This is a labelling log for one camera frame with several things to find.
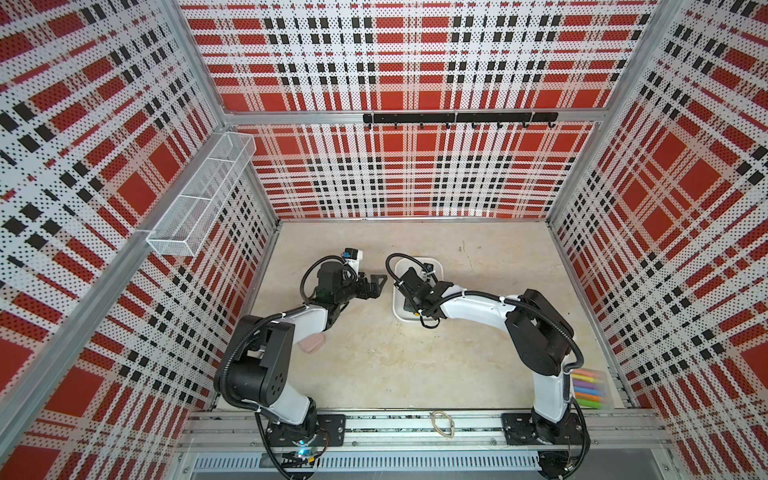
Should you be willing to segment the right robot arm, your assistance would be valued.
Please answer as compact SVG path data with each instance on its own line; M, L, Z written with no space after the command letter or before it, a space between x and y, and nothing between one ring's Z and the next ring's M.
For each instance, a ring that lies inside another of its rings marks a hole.
M447 320L465 320L509 335L522 364L532 372L534 403L529 427L517 437L543 444L573 442L568 433L574 413L571 374L584 365L575 331L537 290L502 296L440 280L423 260L396 252L385 260L404 311L426 329Z

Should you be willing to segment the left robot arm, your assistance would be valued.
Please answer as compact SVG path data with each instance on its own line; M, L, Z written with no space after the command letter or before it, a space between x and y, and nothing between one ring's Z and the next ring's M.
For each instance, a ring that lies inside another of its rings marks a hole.
M377 299L387 276L359 270L362 253L347 249L315 261L299 284L302 303L267 317L242 317L226 347L213 386L229 405L257 414L257 425L284 443L309 445L333 435L318 419L315 400L288 381L293 347L324 333L355 299Z

